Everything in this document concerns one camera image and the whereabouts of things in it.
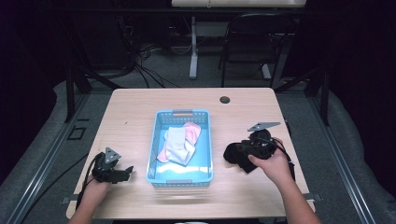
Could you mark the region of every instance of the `towel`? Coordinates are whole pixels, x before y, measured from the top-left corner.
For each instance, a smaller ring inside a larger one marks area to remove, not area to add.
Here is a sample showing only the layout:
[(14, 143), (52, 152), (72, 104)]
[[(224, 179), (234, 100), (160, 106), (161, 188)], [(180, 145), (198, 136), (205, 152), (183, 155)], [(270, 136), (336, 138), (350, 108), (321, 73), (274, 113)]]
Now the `towel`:
[(201, 127), (193, 122), (187, 122), (179, 128), (170, 127), (164, 135), (165, 143), (157, 159), (187, 165), (195, 152), (200, 134)]

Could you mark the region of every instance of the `wooden table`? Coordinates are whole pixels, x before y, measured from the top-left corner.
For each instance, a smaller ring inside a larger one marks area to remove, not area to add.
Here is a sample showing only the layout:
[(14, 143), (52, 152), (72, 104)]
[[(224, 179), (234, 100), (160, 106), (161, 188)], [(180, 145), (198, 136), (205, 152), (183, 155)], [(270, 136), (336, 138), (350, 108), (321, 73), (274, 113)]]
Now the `wooden table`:
[[(228, 96), (223, 104), (219, 98)], [(207, 109), (210, 113), (214, 177), (209, 187), (155, 189), (146, 180), (153, 122), (163, 109)], [(168, 219), (284, 217), (285, 211), (276, 186), (258, 168), (246, 175), (237, 165), (223, 159), (232, 142), (248, 139), (248, 128), (257, 122), (281, 122), (269, 128), (283, 140), (295, 162), (296, 181), (308, 193), (300, 164), (272, 89), (129, 89), (113, 92), (93, 141), (75, 193), (91, 160), (111, 147), (121, 154), (116, 169), (133, 165), (130, 180), (111, 185), (94, 218)], [(71, 202), (67, 216), (75, 211)]]

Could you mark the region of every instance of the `table leg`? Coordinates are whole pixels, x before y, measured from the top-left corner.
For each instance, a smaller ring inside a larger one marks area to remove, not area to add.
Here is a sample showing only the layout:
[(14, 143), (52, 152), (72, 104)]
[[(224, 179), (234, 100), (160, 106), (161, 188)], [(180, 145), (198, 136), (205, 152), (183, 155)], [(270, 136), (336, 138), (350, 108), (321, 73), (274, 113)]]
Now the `table leg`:
[(198, 64), (198, 53), (197, 53), (197, 35), (196, 35), (196, 23), (195, 17), (191, 19), (191, 64), (190, 64), (190, 79), (197, 78), (197, 64)]

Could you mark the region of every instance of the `blue plastic basket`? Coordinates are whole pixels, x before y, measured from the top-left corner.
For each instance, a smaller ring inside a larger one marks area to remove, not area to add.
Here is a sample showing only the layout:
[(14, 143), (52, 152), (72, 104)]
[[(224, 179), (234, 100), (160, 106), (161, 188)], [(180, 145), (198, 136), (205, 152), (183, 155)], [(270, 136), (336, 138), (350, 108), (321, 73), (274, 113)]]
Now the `blue plastic basket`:
[[(201, 127), (195, 152), (186, 166), (157, 160), (163, 149), (164, 134), (170, 127), (194, 122)], [(161, 110), (155, 117), (146, 179), (154, 187), (208, 186), (213, 178), (212, 145), (209, 112), (204, 109)]]

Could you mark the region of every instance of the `small round object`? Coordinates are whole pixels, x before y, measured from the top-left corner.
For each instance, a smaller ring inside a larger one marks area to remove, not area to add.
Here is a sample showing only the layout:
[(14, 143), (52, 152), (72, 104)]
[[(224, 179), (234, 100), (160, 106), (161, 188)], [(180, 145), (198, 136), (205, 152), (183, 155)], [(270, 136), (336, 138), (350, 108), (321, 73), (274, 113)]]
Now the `small round object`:
[(221, 96), (220, 101), (222, 104), (228, 104), (228, 103), (230, 103), (231, 100), (230, 100), (230, 97), (228, 97), (228, 96)]

